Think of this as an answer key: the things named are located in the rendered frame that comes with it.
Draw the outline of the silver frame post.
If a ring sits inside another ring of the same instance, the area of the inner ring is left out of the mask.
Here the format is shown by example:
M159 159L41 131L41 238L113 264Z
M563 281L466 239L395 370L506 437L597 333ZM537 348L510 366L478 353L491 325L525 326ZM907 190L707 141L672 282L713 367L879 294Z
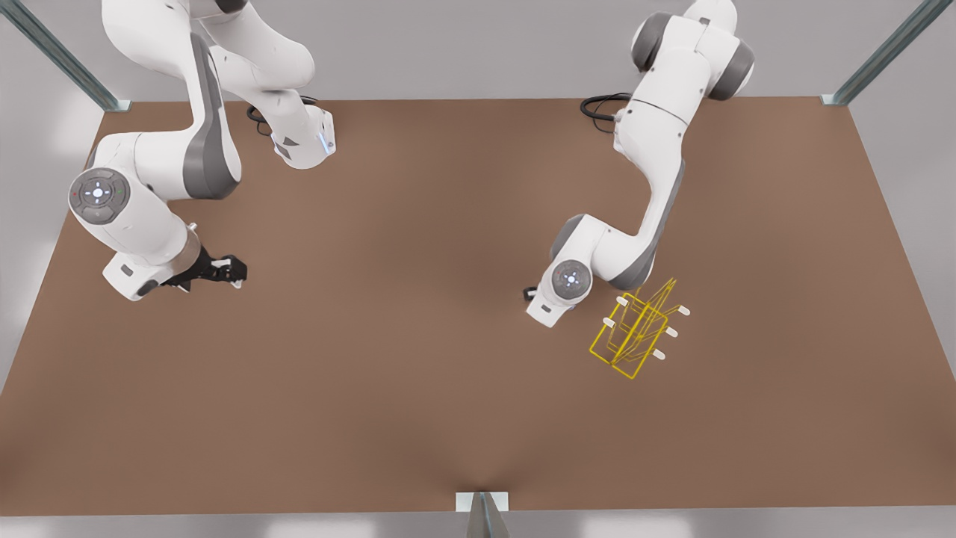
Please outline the silver frame post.
M923 31L956 0L922 0L922 3L882 41L860 68L833 94L819 98L825 106L846 107L863 92Z
M511 538L502 517L509 511L508 492L457 492L456 511L468 512L465 538Z
M132 102L117 99L20 0L0 0L0 14L103 111L130 110Z

